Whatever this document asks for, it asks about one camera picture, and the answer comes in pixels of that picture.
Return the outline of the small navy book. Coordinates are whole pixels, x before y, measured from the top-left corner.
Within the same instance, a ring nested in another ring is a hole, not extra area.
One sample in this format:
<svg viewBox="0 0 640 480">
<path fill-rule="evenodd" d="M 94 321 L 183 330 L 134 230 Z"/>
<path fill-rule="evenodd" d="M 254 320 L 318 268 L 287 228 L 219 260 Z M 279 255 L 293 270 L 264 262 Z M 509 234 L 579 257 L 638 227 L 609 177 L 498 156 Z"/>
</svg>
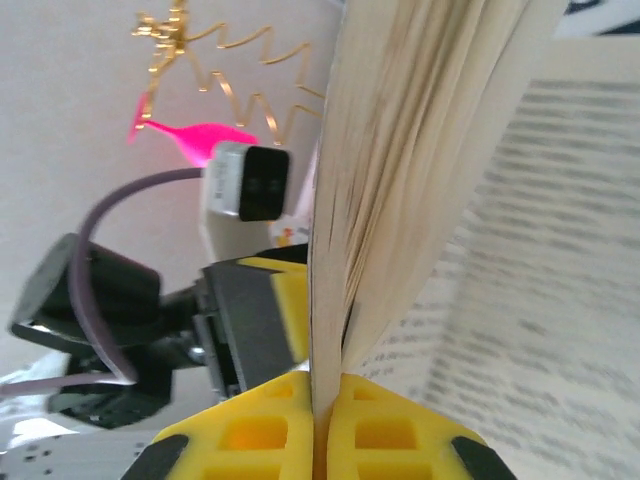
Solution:
<svg viewBox="0 0 640 480">
<path fill-rule="evenodd" d="M 311 395 L 345 374 L 518 480 L 640 480 L 640 35 L 569 0 L 347 0 L 310 240 Z"/>
</svg>

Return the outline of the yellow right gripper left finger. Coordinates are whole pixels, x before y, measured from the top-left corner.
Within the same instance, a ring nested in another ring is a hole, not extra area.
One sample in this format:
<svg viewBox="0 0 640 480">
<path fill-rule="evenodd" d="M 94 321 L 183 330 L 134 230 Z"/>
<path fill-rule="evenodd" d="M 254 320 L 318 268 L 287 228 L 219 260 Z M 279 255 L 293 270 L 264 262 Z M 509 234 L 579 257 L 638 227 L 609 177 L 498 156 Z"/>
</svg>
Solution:
<svg viewBox="0 0 640 480">
<path fill-rule="evenodd" d="M 161 430 L 119 480 L 312 480 L 309 375 L 292 371 Z"/>
</svg>

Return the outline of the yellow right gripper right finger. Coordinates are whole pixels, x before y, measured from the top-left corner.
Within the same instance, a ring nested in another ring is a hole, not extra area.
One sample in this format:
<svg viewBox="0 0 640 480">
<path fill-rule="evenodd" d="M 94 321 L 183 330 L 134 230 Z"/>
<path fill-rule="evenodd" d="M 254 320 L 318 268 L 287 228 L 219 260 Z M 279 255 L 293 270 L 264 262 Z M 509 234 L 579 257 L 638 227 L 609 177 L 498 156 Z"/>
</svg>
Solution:
<svg viewBox="0 0 640 480">
<path fill-rule="evenodd" d="M 322 480 L 515 480 L 471 429 L 355 374 L 341 378 Z"/>
</svg>

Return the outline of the pink plastic goblet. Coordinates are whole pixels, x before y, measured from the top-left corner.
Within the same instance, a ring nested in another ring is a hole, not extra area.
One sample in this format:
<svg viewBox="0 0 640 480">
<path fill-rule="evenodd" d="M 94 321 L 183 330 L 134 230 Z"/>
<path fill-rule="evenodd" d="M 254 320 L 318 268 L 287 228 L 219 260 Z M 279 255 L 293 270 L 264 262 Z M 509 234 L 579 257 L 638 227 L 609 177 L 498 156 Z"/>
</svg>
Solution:
<svg viewBox="0 0 640 480">
<path fill-rule="evenodd" d="M 149 94 L 140 96 L 127 143 L 132 144 L 137 134 L 145 128 L 163 133 L 172 139 L 184 158 L 194 167 L 205 167 L 214 148 L 223 142 L 258 145 L 259 139 L 245 131 L 219 123 L 200 123 L 185 127 L 173 127 L 150 120 L 144 113 Z"/>
</svg>

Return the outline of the white duck print box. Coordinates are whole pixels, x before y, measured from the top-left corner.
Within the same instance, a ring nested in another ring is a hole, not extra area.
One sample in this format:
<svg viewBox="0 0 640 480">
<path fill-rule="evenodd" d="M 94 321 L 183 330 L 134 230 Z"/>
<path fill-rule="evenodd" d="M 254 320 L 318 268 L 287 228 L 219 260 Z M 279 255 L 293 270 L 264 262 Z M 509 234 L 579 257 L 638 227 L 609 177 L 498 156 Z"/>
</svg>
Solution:
<svg viewBox="0 0 640 480">
<path fill-rule="evenodd" d="M 310 229 L 299 222 L 271 222 L 269 224 L 271 244 L 276 248 L 306 244 L 310 238 Z"/>
</svg>

